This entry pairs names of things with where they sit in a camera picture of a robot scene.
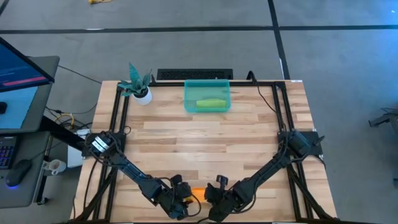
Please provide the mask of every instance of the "orange object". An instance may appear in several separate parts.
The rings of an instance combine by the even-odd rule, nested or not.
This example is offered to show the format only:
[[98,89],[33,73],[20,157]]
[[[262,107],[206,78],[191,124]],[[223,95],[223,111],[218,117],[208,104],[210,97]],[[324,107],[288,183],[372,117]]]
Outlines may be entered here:
[[[205,188],[203,188],[203,187],[194,187],[194,188],[191,189],[191,191],[192,191],[192,194],[196,198],[198,198],[199,202],[206,202],[206,199],[205,199]],[[191,202],[196,202],[196,199],[193,198],[192,196],[187,198],[187,200],[191,201]]]

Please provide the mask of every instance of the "teal plastic container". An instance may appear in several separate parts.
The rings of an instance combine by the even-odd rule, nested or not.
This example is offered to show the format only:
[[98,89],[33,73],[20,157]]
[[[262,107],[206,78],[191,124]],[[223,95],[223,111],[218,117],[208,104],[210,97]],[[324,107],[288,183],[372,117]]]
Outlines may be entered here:
[[184,108],[189,113],[225,113],[231,108],[229,80],[186,80]]

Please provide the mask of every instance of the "white cup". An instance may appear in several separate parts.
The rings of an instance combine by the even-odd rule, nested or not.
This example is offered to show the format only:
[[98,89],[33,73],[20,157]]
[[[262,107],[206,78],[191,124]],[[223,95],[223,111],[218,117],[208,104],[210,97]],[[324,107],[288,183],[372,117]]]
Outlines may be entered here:
[[59,159],[54,159],[51,162],[44,162],[43,169],[51,170],[52,175],[57,175],[67,168],[67,164]]

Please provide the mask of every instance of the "potted plant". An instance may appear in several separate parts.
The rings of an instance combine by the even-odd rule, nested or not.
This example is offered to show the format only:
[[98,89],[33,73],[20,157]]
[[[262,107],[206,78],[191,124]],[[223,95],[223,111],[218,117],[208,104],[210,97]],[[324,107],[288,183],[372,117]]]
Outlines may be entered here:
[[129,63],[129,69],[131,83],[121,80],[122,83],[118,84],[125,90],[122,96],[132,95],[139,105],[147,105],[152,101],[152,93],[148,87],[152,70],[141,78],[137,69],[131,63]]

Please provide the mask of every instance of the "white pot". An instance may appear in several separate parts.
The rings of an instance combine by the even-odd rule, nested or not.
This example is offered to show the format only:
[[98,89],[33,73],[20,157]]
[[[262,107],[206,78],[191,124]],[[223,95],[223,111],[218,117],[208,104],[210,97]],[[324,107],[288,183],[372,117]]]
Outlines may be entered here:
[[146,96],[144,96],[142,98],[137,98],[136,96],[134,96],[134,94],[132,94],[132,97],[136,100],[136,102],[139,105],[147,105],[148,103],[150,103],[152,101],[152,93],[150,92],[149,87],[148,87],[148,93],[146,94]]

